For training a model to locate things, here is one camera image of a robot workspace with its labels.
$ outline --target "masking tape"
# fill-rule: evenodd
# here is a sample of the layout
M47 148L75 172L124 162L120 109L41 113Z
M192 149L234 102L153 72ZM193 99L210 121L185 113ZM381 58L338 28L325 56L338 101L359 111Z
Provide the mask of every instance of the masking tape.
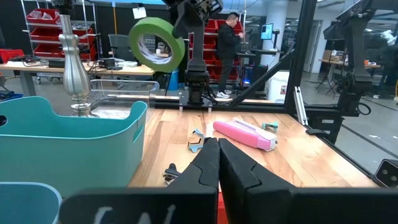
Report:
M130 47L140 63L157 72L171 72L176 69L185 55L185 45L181 37L172 34L173 25L156 18L143 18L131 28L129 33ZM171 56L159 57L150 52L144 43L144 34L154 34L160 37L171 48Z

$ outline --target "teal tub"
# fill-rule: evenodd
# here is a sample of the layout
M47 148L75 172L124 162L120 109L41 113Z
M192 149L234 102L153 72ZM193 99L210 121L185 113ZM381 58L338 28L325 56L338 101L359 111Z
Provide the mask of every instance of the teal tub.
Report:
M45 98L0 103L0 181L41 182L67 197L89 187L125 187L142 159L147 105L126 119L55 114Z
M61 195L47 184L0 182L0 223L57 224Z

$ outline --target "man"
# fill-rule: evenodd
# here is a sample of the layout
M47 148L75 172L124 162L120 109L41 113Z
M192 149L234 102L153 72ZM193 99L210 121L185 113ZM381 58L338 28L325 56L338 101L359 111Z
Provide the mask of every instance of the man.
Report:
M218 29L218 56L223 66L218 82L217 97L219 98L229 98L229 94L232 93L230 90L226 90L225 83L231 73L236 52L241 50L241 39L244 37L243 33L236 35L233 30L238 19L239 15L232 12Z

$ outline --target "metal candlestick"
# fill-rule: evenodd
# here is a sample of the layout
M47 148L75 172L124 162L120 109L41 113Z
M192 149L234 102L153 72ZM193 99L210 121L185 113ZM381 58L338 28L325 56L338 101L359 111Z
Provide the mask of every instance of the metal candlestick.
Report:
M62 34L59 35L62 50L65 52L65 71L63 86L65 92L72 97L71 105L74 116L98 117L91 113L91 104L87 102L90 94L90 79L79 57L79 37L72 32L70 16L60 15Z

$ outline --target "red storage bin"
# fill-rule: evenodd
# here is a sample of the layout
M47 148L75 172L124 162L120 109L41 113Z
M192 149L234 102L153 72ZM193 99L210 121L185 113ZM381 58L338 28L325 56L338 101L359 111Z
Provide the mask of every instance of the red storage bin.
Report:
M193 47L193 34L189 34L189 47ZM204 49L215 49L216 48L216 37L206 36L203 39Z
M218 58L217 55L215 55L214 64L215 65L222 65L221 60ZM233 65L239 65L239 59L238 58L234 58L234 64Z
M87 30L87 34L93 34L94 31L92 28L89 28ZM74 30L73 34L76 34L77 36L79 36L79 42L80 43L87 43L87 38L83 37L84 35L86 35L86 30ZM88 43L91 45L94 42L94 36L89 35L88 36Z
M220 80L221 67L214 67L214 79ZM238 71L236 68L232 68L231 73L228 76L228 80L236 80L238 78Z
M95 61L95 54L97 54L97 51L94 48L94 45L90 47L90 52L89 53L83 53L82 50L80 50L80 59L82 60L91 60ZM65 52L61 52L62 57L65 57Z
M22 50L9 50L9 49L0 49L0 57L3 63L7 63L10 58L24 56L24 52Z
M214 19L209 19L209 23L207 23L207 26L205 27L205 32L217 32L218 27L217 23Z
M223 19L217 19L217 29L220 28L220 26L225 23L226 20ZM233 28L235 31L235 34L239 34L240 32L243 32L243 26L240 21L236 24L236 26Z
M35 56L40 57L62 57L62 49L58 45L54 44L39 44L33 51Z
M192 50L189 51L189 59L192 58ZM203 51L203 59L207 65L213 65L215 59L215 52Z
M95 61L95 54L96 54L96 50L94 48L94 45L92 45L90 47L90 53L89 54L80 53L80 58L83 59L83 60Z
M47 41L59 41L58 36L62 33L60 29L49 29L38 27L33 30L30 34L32 40L47 40Z
M37 23L37 24L56 24L60 18L59 14L58 14L58 16L55 16L55 12L58 12L58 10L56 10L56 9L35 9L34 11L41 12L42 16L44 15L44 13L47 13L53 19L36 19L36 18L33 18L32 16L30 16L30 13L29 13L29 15L26 16L26 20L28 22Z

